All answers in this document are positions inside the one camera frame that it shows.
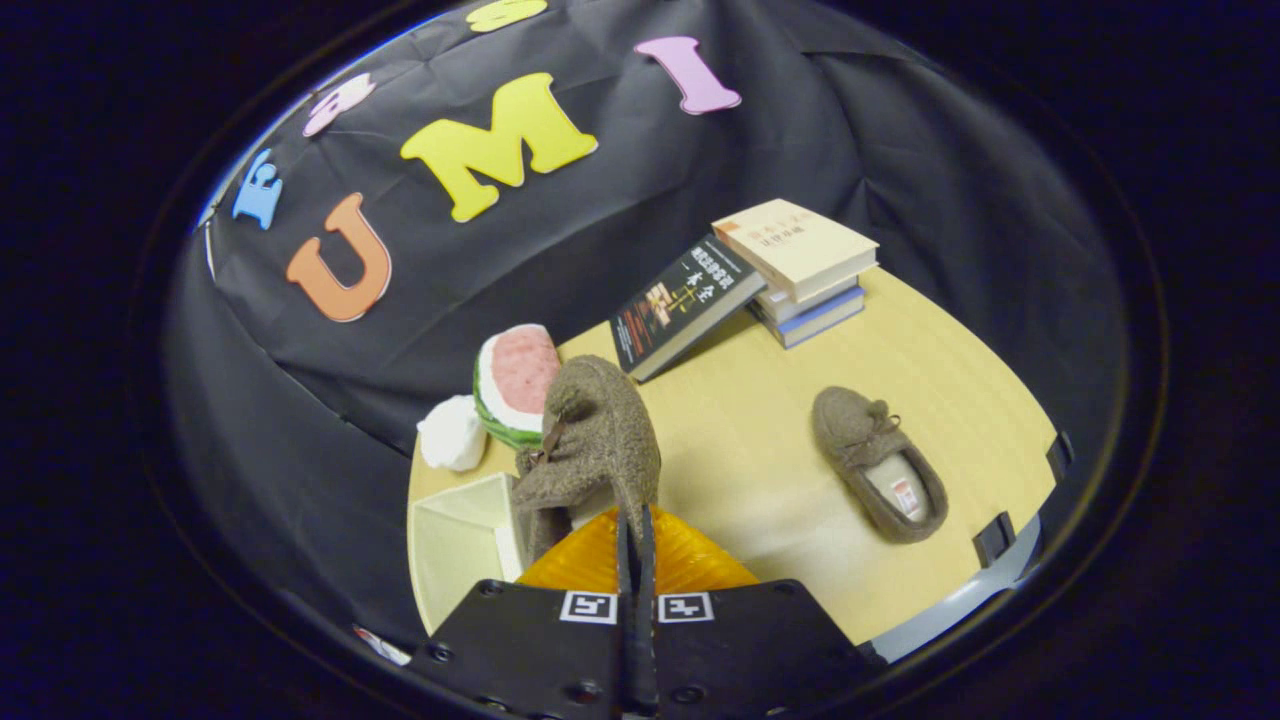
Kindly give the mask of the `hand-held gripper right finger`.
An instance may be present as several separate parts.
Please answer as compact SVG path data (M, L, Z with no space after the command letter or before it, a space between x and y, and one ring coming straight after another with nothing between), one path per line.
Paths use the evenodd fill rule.
M636 710L648 719L805 719L882 673L795 579L756 580L657 506L636 534Z

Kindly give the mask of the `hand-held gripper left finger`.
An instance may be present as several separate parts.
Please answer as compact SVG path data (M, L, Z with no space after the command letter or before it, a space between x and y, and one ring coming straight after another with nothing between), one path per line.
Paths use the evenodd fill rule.
M644 719L646 544L625 515L614 569L612 593L481 580L407 669L489 719Z

